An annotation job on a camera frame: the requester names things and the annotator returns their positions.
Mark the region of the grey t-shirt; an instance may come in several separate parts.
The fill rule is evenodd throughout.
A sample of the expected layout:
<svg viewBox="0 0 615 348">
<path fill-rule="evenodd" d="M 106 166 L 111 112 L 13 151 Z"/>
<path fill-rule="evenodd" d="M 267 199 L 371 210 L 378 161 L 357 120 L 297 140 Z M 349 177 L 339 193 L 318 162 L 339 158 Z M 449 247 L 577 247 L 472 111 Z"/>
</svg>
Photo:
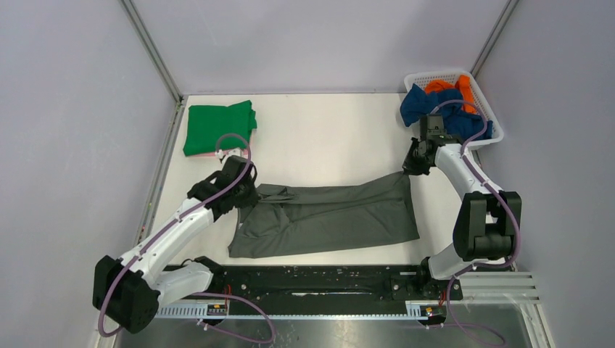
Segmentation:
<svg viewBox="0 0 615 348">
<path fill-rule="evenodd" d="M 261 184 L 239 211 L 233 258 L 266 258 L 380 247 L 419 238 L 410 179 L 391 173 L 354 186 Z"/>
</svg>

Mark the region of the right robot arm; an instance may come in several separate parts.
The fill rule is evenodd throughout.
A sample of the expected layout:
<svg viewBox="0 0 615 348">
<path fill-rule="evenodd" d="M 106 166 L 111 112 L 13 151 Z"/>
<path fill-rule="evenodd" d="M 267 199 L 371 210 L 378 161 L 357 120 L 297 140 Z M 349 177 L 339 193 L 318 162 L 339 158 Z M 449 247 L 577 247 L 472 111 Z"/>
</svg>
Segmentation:
<svg viewBox="0 0 615 348">
<path fill-rule="evenodd" d="M 504 191 L 477 166 L 461 138 L 449 134 L 441 115 L 424 115 L 419 120 L 420 136 L 413 138 L 403 171 L 428 175 L 442 171 L 461 198 L 452 242 L 421 263 L 423 274 L 416 279 L 417 292 L 433 299 L 445 281 L 464 269 L 512 257 L 517 247 L 521 198 Z"/>
</svg>

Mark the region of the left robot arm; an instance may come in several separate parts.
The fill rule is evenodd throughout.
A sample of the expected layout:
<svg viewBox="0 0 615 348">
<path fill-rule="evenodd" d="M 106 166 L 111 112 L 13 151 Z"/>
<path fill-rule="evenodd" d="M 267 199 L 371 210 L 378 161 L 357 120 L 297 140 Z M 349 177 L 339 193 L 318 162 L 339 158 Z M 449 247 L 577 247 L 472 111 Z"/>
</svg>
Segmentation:
<svg viewBox="0 0 615 348">
<path fill-rule="evenodd" d="M 195 183 L 161 229 L 118 258 L 104 256 L 94 271 L 93 306 L 99 310 L 98 330 L 106 318 L 136 334 L 157 311 L 184 297 L 202 292 L 215 298 L 225 288 L 224 277 L 199 261 L 167 271 L 169 262 L 200 232 L 222 215 L 258 201 L 257 170 L 253 162 L 227 155 L 222 168 Z"/>
</svg>

